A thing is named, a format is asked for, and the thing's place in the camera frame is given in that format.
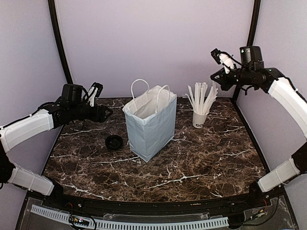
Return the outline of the black plastic cup lid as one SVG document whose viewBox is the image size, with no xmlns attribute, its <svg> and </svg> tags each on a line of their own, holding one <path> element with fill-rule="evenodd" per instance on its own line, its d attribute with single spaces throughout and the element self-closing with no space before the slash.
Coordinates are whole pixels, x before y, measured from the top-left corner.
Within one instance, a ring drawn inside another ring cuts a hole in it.
<svg viewBox="0 0 307 230">
<path fill-rule="evenodd" d="M 109 150 L 119 150 L 122 148 L 123 139 L 118 135 L 110 135 L 105 139 L 105 145 Z"/>
</svg>

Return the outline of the white paper takeout bag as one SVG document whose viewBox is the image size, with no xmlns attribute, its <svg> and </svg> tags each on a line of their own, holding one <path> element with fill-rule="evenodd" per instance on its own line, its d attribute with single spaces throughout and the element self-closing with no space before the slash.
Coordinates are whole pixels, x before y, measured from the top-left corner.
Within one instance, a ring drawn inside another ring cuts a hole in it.
<svg viewBox="0 0 307 230">
<path fill-rule="evenodd" d="M 138 81 L 143 81 L 147 90 L 135 97 L 133 86 Z M 135 80 L 130 91 L 132 100 L 122 109 L 130 150 L 148 162 L 174 138 L 177 95 L 168 85 L 150 88 L 143 79 Z"/>
</svg>

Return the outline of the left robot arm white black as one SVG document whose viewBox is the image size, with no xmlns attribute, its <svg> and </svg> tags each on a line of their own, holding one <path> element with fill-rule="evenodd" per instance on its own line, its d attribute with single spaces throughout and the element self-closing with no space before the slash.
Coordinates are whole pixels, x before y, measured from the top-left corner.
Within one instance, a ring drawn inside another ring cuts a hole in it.
<svg viewBox="0 0 307 230">
<path fill-rule="evenodd" d="M 113 111 L 95 102 L 102 90 L 103 85 L 97 82 L 88 91 L 81 85 L 64 84 L 62 94 L 55 102 L 44 103 L 32 114 L 1 126 L 0 183 L 10 183 L 49 196 L 50 203 L 57 209 L 65 208 L 68 199 L 55 189 L 55 182 L 11 162 L 7 153 L 26 140 L 71 121 L 105 122 Z"/>
</svg>

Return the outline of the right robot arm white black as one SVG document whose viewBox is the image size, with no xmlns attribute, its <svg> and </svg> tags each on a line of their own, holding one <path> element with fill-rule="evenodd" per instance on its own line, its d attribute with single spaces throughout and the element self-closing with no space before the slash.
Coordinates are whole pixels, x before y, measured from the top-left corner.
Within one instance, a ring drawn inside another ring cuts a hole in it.
<svg viewBox="0 0 307 230">
<path fill-rule="evenodd" d="M 300 127 L 303 135 L 307 134 L 307 101 L 298 92 L 291 80 L 277 68 L 265 68 L 259 46 L 240 48 L 241 60 L 235 60 L 230 54 L 219 49 L 211 51 L 211 56 L 222 69 L 210 76 L 223 91 L 233 86 L 262 89 L 290 114 Z M 302 145 L 290 159 L 276 167 L 267 175 L 254 182 L 245 196 L 245 204 L 255 208 L 263 201 L 263 194 L 283 185 L 307 172 L 307 146 Z"/>
</svg>

